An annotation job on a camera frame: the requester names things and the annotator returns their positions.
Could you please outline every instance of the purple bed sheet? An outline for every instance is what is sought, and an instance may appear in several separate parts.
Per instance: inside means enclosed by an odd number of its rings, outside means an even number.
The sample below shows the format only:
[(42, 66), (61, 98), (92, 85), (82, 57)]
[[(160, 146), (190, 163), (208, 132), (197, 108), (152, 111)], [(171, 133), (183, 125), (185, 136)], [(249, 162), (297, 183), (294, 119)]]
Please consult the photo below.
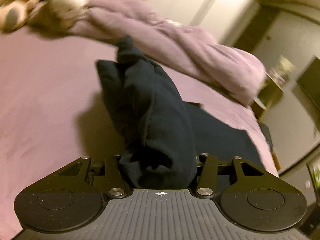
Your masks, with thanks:
[[(0, 239), (20, 230), (13, 210), (28, 185), (83, 155), (102, 160), (124, 148), (101, 100), (94, 62), (116, 48), (81, 37), (43, 38), (24, 27), (0, 35)], [(164, 66), (184, 101), (244, 129), (270, 173), (277, 171), (249, 107)]]

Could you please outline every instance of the wooden furniture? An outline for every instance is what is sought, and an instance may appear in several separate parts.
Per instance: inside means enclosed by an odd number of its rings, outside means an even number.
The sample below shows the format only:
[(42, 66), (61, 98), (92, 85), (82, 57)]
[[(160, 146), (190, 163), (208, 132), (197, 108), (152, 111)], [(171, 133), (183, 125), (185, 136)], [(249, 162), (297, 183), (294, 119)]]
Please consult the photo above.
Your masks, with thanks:
[(267, 80), (259, 95), (254, 99), (251, 109), (258, 122), (260, 122), (266, 112), (275, 105), (283, 96), (281, 87), (267, 74)]

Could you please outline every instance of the silver screw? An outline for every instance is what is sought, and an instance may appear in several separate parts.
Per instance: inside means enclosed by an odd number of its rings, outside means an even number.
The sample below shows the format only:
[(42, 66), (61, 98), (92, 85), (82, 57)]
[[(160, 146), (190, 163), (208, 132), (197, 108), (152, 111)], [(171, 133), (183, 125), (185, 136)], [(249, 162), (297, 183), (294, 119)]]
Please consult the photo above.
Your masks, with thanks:
[(198, 189), (197, 192), (201, 196), (210, 196), (213, 193), (213, 190), (207, 187), (202, 187)]
[(124, 194), (124, 190), (122, 188), (115, 187), (109, 190), (109, 194), (112, 196), (122, 196)]

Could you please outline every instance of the navy blue cloth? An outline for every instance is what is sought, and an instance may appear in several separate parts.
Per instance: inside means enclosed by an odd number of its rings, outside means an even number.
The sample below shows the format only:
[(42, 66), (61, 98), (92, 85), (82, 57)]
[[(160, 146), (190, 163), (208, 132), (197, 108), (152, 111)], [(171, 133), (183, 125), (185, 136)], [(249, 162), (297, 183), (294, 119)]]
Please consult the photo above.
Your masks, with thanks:
[(196, 175), (196, 155), (220, 160), (242, 156), (262, 166), (244, 130), (220, 122), (182, 101), (161, 66), (126, 37), (117, 61), (97, 61), (103, 99), (126, 148), (119, 168), (138, 188), (186, 188)]

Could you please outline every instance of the gray rubber surface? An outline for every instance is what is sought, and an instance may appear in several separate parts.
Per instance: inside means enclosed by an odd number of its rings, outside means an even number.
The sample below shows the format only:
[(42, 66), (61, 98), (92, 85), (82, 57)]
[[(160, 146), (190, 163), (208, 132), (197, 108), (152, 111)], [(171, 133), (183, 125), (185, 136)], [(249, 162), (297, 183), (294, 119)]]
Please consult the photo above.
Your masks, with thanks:
[(259, 234), (229, 222), (211, 200), (193, 197), (188, 190), (142, 190), (111, 200), (91, 224), (67, 233), (25, 230), (18, 240), (306, 240), (292, 229)]

